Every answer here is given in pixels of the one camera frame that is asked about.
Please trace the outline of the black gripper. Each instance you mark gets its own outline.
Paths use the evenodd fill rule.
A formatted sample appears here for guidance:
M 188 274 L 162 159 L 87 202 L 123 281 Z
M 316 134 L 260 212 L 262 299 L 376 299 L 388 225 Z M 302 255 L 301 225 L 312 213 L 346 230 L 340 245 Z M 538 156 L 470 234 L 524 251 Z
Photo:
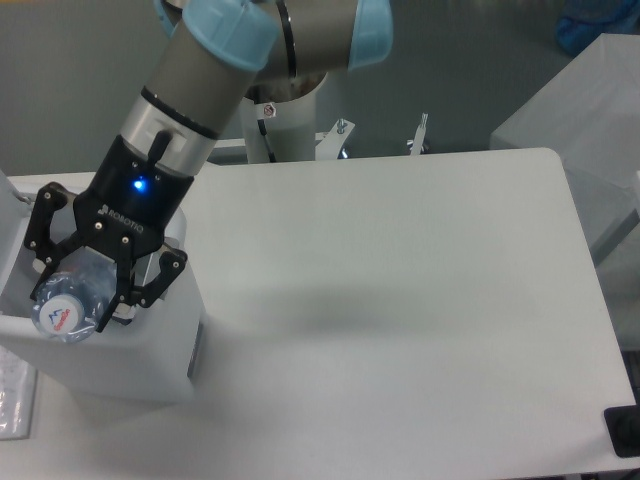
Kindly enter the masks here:
M 186 268 L 187 254 L 165 244 L 165 230 L 193 182 L 192 176 L 171 173 L 153 158 L 136 154 L 118 135 L 81 194 L 57 182 L 44 185 L 37 192 L 23 242 L 44 265 L 30 299 L 36 299 L 61 261 L 83 246 L 116 260 L 115 293 L 97 322 L 97 333 L 120 304 L 151 307 Z M 55 243 L 53 217 L 72 203 L 76 229 Z M 149 283 L 135 285 L 135 261 L 156 251 L 160 272 Z

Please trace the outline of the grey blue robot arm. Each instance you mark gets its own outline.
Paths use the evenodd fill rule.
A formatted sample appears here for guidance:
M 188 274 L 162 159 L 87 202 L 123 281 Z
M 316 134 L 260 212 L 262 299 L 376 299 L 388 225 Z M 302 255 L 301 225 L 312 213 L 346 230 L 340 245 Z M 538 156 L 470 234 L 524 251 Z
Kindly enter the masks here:
M 24 245 L 32 321 L 66 343 L 148 308 L 187 266 L 165 230 L 248 90 L 383 61 L 386 1 L 161 1 L 169 43 L 89 186 L 37 193 Z

